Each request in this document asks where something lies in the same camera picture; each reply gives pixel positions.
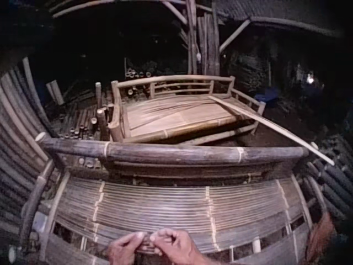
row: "bamboo rail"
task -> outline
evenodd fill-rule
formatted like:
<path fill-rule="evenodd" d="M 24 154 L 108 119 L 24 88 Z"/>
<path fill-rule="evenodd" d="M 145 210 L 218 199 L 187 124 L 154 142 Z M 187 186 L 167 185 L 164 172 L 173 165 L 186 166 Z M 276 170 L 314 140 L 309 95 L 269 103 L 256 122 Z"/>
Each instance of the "bamboo rail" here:
<path fill-rule="evenodd" d="M 155 165 L 246 165 L 300 158 L 302 147 L 211 147 L 124 144 L 103 141 L 52 139 L 41 132 L 36 141 L 47 151 L 97 157 L 108 161 Z"/>

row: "bamboo furniture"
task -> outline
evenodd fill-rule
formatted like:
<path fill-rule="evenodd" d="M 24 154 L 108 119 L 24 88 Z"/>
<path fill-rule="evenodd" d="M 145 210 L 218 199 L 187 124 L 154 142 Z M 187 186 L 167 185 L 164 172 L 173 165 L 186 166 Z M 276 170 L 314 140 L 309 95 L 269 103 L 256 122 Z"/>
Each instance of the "bamboo furniture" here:
<path fill-rule="evenodd" d="M 113 81 L 111 87 L 115 103 L 112 122 L 108 126 L 113 141 L 157 142 L 183 135 L 192 136 L 193 133 L 228 124 L 236 127 L 239 121 L 248 120 L 245 115 L 234 115 L 212 102 L 207 97 L 209 95 L 217 95 L 239 108 L 262 115 L 265 103 L 234 89 L 234 80 L 234 77 L 179 75 Z M 136 86 L 149 87 L 150 99 L 125 107 L 119 90 Z M 247 131 L 254 133 L 257 126 L 258 123 L 246 124 L 224 134 L 218 131 L 217 137 L 202 135 L 202 140 L 195 143 L 204 144 Z"/>

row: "woven bamboo surface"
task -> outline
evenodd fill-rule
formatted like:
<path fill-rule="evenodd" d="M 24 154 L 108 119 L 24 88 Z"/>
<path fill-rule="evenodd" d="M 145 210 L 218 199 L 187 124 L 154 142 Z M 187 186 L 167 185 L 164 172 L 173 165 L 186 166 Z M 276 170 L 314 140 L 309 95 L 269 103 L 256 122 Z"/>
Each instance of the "woven bamboo surface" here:
<path fill-rule="evenodd" d="M 233 117 L 236 112 L 229 112 L 206 95 L 171 96 L 147 100 L 127 107 L 131 136 L 179 128 L 195 123 Z M 226 102 L 255 113 L 249 106 L 235 98 Z M 238 120 L 248 119 L 238 114 Z"/>
<path fill-rule="evenodd" d="M 186 229 L 200 251 L 209 253 L 267 236 L 302 212 L 291 179 L 184 188 L 72 179 L 56 221 L 102 245 L 134 231 Z"/>

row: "bamboo backrest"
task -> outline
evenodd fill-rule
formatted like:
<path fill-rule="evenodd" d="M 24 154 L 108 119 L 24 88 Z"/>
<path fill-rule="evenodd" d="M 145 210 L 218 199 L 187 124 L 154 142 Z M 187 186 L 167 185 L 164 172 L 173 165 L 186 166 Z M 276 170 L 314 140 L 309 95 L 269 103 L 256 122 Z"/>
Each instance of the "bamboo backrest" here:
<path fill-rule="evenodd" d="M 136 80 L 120 82 L 118 88 L 133 88 L 136 86 L 148 86 L 151 99 L 164 94 L 174 94 L 181 92 L 205 92 L 212 94 L 215 81 L 229 83 L 228 91 L 233 88 L 234 77 L 202 76 L 202 75 L 173 75 L 148 77 Z M 162 88 L 173 89 L 169 91 L 159 91 Z"/>

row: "bamboo leg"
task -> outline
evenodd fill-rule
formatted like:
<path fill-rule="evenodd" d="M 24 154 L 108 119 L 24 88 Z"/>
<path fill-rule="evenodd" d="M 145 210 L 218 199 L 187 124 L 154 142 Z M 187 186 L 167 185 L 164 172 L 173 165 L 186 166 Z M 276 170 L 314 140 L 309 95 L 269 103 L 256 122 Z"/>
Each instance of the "bamboo leg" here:
<path fill-rule="evenodd" d="M 46 255 L 46 248 L 47 248 L 48 240 L 49 240 L 49 234 L 52 233 L 52 229 L 54 228 L 53 224 L 54 224 L 54 218 L 56 216 L 56 210 L 57 210 L 57 207 L 59 205 L 60 199 L 62 197 L 64 190 L 65 190 L 65 187 L 66 187 L 66 184 L 67 184 L 69 178 L 70 178 L 70 173 L 66 172 L 60 185 L 59 185 L 59 188 L 55 194 L 53 203 L 50 208 L 48 220 L 46 222 L 44 232 L 43 232 L 43 240 L 41 243 L 40 254 L 39 254 L 39 260 L 43 261 L 43 262 L 45 262 L 45 255 Z"/>

